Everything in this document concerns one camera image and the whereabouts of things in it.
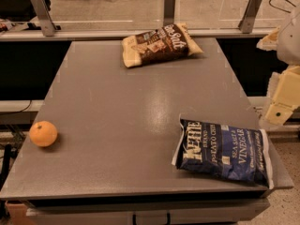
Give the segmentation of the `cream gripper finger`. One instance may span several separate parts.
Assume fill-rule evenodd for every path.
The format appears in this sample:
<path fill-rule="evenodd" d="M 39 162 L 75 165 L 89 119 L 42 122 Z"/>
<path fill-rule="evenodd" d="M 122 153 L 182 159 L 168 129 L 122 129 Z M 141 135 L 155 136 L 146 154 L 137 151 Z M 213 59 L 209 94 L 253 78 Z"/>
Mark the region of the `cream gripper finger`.
<path fill-rule="evenodd" d="M 280 27 L 277 27 L 267 36 L 261 38 L 256 47 L 264 51 L 275 51 L 278 48 L 279 29 Z"/>
<path fill-rule="evenodd" d="M 282 73 L 273 72 L 267 96 L 270 101 L 264 119 L 282 126 L 300 106 L 300 66 L 288 66 Z"/>

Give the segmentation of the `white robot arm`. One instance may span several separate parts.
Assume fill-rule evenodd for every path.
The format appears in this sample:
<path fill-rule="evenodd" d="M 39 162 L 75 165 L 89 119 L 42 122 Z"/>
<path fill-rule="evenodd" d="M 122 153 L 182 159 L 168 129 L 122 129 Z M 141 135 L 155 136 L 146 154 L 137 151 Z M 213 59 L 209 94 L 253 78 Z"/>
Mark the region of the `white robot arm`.
<path fill-rule="evenodd" d="M 300 6 L 297 5 L 279 27 L 260 39 L 257 47 L 276 51 L 277 59 L 288 65 L 283 72 L 272 73 L 260 118 L 263 128 L 282 126 L 300 107 Z"/>

